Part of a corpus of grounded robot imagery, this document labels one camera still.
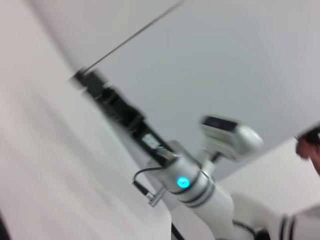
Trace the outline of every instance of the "black cable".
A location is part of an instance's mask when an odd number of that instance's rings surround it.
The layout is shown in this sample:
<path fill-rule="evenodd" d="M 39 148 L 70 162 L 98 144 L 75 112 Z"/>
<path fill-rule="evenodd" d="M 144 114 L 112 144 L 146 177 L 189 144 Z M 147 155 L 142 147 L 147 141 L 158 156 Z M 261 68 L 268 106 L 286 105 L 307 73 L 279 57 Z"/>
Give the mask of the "black cable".
<path fill-rule="evenodd" d="M 164 169 L 164 168 L 163 167 L 149 167 L 149 168 L 141 169 L 140 171 L 137 171 L 136 174 L 133 176 L 133 182 L 136 180 L 136 178 L 139 174 L 142 174 L 144 172 L 149 172 L 149 171 L 161 170 L 161 169 Z"/>
<path fill-rule="evenodd" d="M 139 189 L 139 191 L 143 194 L 143 195 L 148 195 L 148 193 L 150 193 L 150 191 L 145 188 L 142 184 L 140 184 L 136 178 L 139 174 L 144 173 L 144 172 L 149 172 L 149 171 L 155 171 L 155 170 L 161 170 L 163 169 L 162 167 L 150 167 L 150 168 L 145 168 L 145 169 L 141 169 L 140 171 L 137 171 L 136 174 L 133 176 L 132 179 L 132 184 L 136 186 L 137 189 Z"/>
<path fill-rule="evenodd" d="M 175 236 L 177 240 L 185 240 L 173 223 L 171 223 L 171 233 Z"/>
<path fill-rule="evenodd" d="M 237 220 L 233 220 L 232 223 L 233 223 L 233 225 L 240 227 L 240 228 L 243 228 L 243 229 L 246 229 L 248 232 L 250 232 L 253 235 L 253 239 L 256 238 L 256 231 L 252 227 L 246 225 L 243 222 L 237 221 Z"/>
<path fill-rule="evenodd" d="M 144 30 L 146 30 L 147 28 L 149 28 L 150 26 L 152 26 L 153 24 L 155 24 L 156 22 L 158 22 L 159 20 L 161 20 L 162 18 L 164 18 L 166 15 L 168 15 L 169 13 L 171 13 L 172 11 L 174 11 L 175 9 L 177 9 L 178 7 L 180 7 L 180 5 L 182 5 L 183 3 L 185 3 L 185 0 L 181 0 L 178 3 L 176 3 L 175 5 L 173 5 L 172 7 L 170 7 L 167 11 L 165 11 L 164 13 L 162 13 L 161 15 L 159 15 L 158 17 L 156 17 L 154 20 L 152 20 L 151 22 L 149 22 L 147 25 L 145 25 L 143 28 L 141 28 L 139 31 L 137 31 L 135 34 L 133 34 L 131 37 L 129 37 L 127 40 L 125 40 L 124 42 L 122 42 L 120 45 L 118 45 L 117 47 L 115 47 L 114 49 L 112 49 L 110 52 L 108 52 L 106 55 L 104 55 L 103 57 L 101 57 L 99 60 L 97 60 L 95 63 L 93 63 L 92 65 L 90 65 L 88 68 L 86 68 L 83 72 L 87 72 L 89 71 L 91 68 L 93 68 L 95 65 L 97 65 L 98 63 L 100 63 L 102 60 L 104 60 L 106 57 L 108 57 L 109 55 L 113 54 L 116 50 L 118 50 L 119 48 L 121 48 L 123 45 L 125 45 L 127 42 L 129 42 L 130 40 L 132 40 L 133 38 L 135 38 L 136 36 L 138 36 L 140 33 L 142 33 Z"/>

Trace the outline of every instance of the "black object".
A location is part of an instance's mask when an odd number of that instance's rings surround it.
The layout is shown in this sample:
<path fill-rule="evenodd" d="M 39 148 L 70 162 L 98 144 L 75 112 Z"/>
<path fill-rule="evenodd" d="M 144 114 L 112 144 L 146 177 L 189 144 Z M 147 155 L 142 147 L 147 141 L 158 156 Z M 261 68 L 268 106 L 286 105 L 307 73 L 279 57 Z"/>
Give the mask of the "black object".
<path fill-rule="evenodd" d="M 281 228 L 280 228 L 280 236 L 279 240 L 284 240 L 284 235 L 285 235 L 285 226 L 287 224 L 288 218 L 285 216 L 283 217 L 281 221 Z"/>
<path fill-rule="evenodd" d="M 173 223 L 171 223 L 171 233 L 177 240 L 185 240 Z"/>
<path fill-rule="evenodd" d="M 161 169 L 163 169 L 162 167 L 150 167 L 150 168 L 145 168 L 145 169 L 142 169 L 142 170 L 140 170 L 140 171 L 137 171 L 136 173 L 135 173 L 135 175 L 133 176 L 133 185 L 135 185 L 139 190 L 140 190 L 140 192 L 143 194 L 143 195 L 147 195 L 148 193 L 150 193 L 150 191 L 148 190 L 148 189 L 146 189 L 144 186 L 142 186 L 137 180 L 136 180 L 136 178 L 137 178 L 137 176 L 139 175 L 139 174 L 142 174 L 142 173 L 144 173 L 144 172 L 149 172 L 149 171 L 155 171 L 155 170 L 161 170 Z"/>
<path fill-rule="evenodd" d="M 320 126 L 317 126 L 310 131 L 304 133 L 301 138 L 305 139 L 308 143 L 313 145 L 320 145 Z"/>
<path fill-rule="evenodd" d="M 106 86 L 106 80 L 102 80 L 95 71 L 83 73 L 81 70 L 73 78 L 86 88 L 86 92 L 100 109 L 124 127 L 133 140 L 160 166 L 166 167 L 169 164 L 167 159 L 157 154 L 156 149 L 163 147 L 170 152 L 174 151 L 145 123 L 145 117 L 140 111 L 127 104 L 114 88 Z"/>
<path fill-rule="evenodd" d="M 255 234 L 254 240 L 271 240 L 271 238 L 267 229 L 262 229 Z"/>
<path fill-rule="evenodd" d="M 229 132 L 232 132 L 238 125 L 234 121 L 220 119 L 213 116 L 206 116 L 205 119 L 202 121 L 202 124 L 212 128 L 221 129 Z"/>
<path fill-rule="evenodd" d="M 291 226 L 290 226 L 289 240 L 293 240 L 294 239 L 295 226 L 296 226 L 296 218 L 293 217 L 293 219 L 291 221 Z"/>
<path fill-rule="evenodd" d="M 210 161 L 211 161 L 212 163 L 215 163 L 215 162 L 218 161 L 218 158 L 220 158 L 221 156 L 222 156 L 221 152 L 217 152 L 216 154 L 214 154 L 214 155 L 212 156 L 212 158 L 210 159 Z"/>
<path fill-rule="evenodd" d="M 0 216 L 0 240 L 10 240 L 7 228 Z"/>

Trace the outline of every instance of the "blue led light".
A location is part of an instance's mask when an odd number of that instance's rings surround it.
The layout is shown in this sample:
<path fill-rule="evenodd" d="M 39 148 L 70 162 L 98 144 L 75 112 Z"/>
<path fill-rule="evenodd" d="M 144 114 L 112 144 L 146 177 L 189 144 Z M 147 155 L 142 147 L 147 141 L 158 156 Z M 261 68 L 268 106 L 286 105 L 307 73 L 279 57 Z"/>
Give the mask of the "blue led light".
<path fill-rule="evenodd" d="M 181 177 L 179 177 L 178 180 L 176 181 L 176 184 L 178 184 L 178 186 L 179 186 L 180 188 L 185 189 L 185 188 L 189 187 L 190 181 L 189 181 L 188 178 L 186 178 L 186 177 L 184 177 L 184 176 L 181 176 Z"/>

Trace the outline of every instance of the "black stripe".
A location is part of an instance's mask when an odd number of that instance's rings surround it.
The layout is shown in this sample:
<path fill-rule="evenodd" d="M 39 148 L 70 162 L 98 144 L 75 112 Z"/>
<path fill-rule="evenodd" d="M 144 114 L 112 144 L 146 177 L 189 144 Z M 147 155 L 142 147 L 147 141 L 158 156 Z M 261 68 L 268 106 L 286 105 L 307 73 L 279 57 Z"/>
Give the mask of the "black stripe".
<path fill-rule="evenodd" d="M 188 208 L 197 208 L 197 207 L 200 207 L 202 204 L 206 203 L 208 201 L 208 199 L 210 199 L 212 197 L 212 195 L 214 194 L 215 192 L 215 189 L 216 189 L 216 185 L 214 183 L 212 183 L 211 185 L 211 189 L 210 189 L 210 193 L 209 195 L 202 201 L 200 202 L 199 204 L 197 205 L 194 205 L 194 206 L 187 206 Z"/>
<path fill-rule="evenodd" d="M 184 0 L 179 1 L 178 3 L 176 3 L 175 5 L 173 5 L 172 7 L 170 7 L 168 10 L 166 10 L 164 13 L 162 13 L 161 15 L 159 15 L 158 17 L 156 17 L 155 19 L 153 19 L 151 22 L 149 22 L 147 25 L 145 25 L 143 28 L 141 28 L 139 31 L 137 31 L 136 33 L 134 33 L 132 36 L 130 36 L 127 40 L 125 40 L 124 42 L 120 43 L 120 45 L 116 46 L 114 49 L 112 49 L 110 52 L 108 52 L 106 55 L 104 55 L 103 57 L 101 57 L 100 59 L 98 59 L 96 62 L 94 62 L 93 64 L 91 64 L 88 68 L 86 68 L 84 70 L 84 72 L 89 71 L 90 69 L 92 69 L 95 65 L 97 65 L 98 63 L 100 63 L 102 60 L 104 60 L 105 58 L 107 58 L 109 55 L 113 54 L 115 51 L 117 51 L 119 48 L 121 48 L 123 45 L 125 45 L 126 43 L 128 43 L 129 41 L 131 41 L 132 39 L 134 39 L 136 36 L 138 36 L 139 34 L 141 34 L 142 32 L 144 32 L 146 29 L 148 29 L 149 27 L 151 27 L 152 25 L 154 25 L 155 23 L 157 23 L 159 20 L 163 19 L 164 17 L 166 17 L 168 14 L 170 14 L 171 12 L 173 12 L 174 10 L 176 10 L 178 7 L 180 7 L 180 5 L 182 5 L 183 3 L 185 3 Z"/>
<path fill-rule="evenodd" d="M 287 220 L 288 218 L 286 216 L 282 218 L 279 240 L 284 240 L 285 226 L 286 226 Z"/>
<path fill-rule="evenodd" d="M 205 174 L 205 176 L 206 176 L 207 184 L 206 184 L 206 186 L 203 188 L 202 192 L 198 196 L 196 196 L 193 199 L 188 200 L 188 201 L 182 201 L 182 200 L 179 200 L 179 201 L 184 203 L 184 204 L 189 204 L 189 203 L 197 201 L 199 198 L 201 198 L 205 194 L 205 192 L 207 191 L 208 187 L 210 186 L 210 179 L 206 174 Z"/>
<path fill-rule="evenodd" d="M 176 237 L 177 240 L 185 240 L 173 223 L 171 223 L 171 233 Z"/>
<path fill-rule="evenodd" d="M 294 229 L 295 229 L 295 225 L 296 225 L 296 218 L 293 217 L 293 220 L 292 220 L 291 226 L 290 226 L 289 240 L 294 240 Z"/>

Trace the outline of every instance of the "black bracket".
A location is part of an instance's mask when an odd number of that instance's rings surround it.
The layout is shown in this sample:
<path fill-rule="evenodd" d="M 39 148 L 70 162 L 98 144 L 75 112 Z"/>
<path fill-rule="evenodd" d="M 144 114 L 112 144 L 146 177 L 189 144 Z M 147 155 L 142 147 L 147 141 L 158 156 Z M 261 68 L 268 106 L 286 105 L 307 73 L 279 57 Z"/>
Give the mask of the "black bracket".
<path fill-rule="evenodd" d="M 145 122 L 145 117 L 135 107 L 129 105 L 120 93 L 94 70 L 78 71 L 73 78 L 86 89 L 105 115 L 120 124 L 133 140 L 160 166 L 165 167 L 168 160 L 157 154 L 163 147 L 174 152 Z"/>

